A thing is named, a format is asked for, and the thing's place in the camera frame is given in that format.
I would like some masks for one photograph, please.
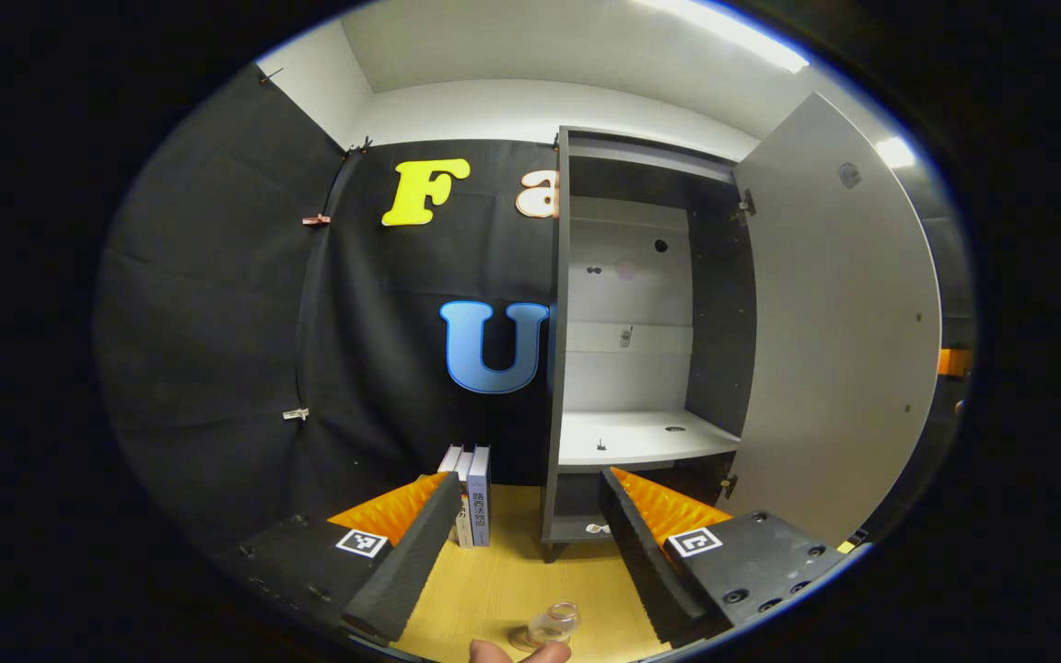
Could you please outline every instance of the white wall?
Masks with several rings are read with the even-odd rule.
[[[298,105],[309,112],[300,101]],[[589,85],[522,80],[452,81],[379,92],[363,105],[352,134],[360,142],[370,135],[375,143],[451,138],[551,143],[560,125],[633,134],[736,161],[759,143],[740,129],[661,101]]]
[[[343,149],[362,143],[354,128],[373,91],[346,41],[342,21],[329,21],[262,55],[265,74]]]

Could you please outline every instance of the human hand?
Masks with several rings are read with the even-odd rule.
[[[521,663],[563,663],[572,658],[571,647],[561,642],[547,642]],[[514,659],[492,642],[475,639],[469,643],[469,663],[514,663]]]

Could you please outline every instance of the cabinet door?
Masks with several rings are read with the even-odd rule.
[[[895,173],[813,94],[734,168],[755,265],[755,368],[726,511],[841,544],[925,424],[939,291]]]

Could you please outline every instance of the black curtain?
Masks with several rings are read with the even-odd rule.
[[[245,67],[166,138],[101,258],[94,353],[151,496],[206,548],[288,511],[297,312],[343,152]]]
[[[448,446],[492,447],[492,482],[541,485],[547,455],[547,325],[534,381],[508,395],[458,386],[446,364],[439,307],[493,308],[483,357],[514,362],[508,304],[550,306],[555,220],[519,213],[521,178],[554,170],[555,151],[510,140],[392,143],[351,152],[311,259],[302,302],[300,389],[311,418],[298,507],[346,508],[436,470]],[[466,159],[424,226],[384,227],[410,160]]]

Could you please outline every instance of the wooden floor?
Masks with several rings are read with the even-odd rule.
[[[394,647],[442,663],[466,662],[469,641],[488,639],[514,660],[506,634],[550,605],[580,609],[572,663],[625,663],[662,651],[613,541],[568,546],[543,563],[539,487],[493,486],[490,545],[446,541],[429,583]]]

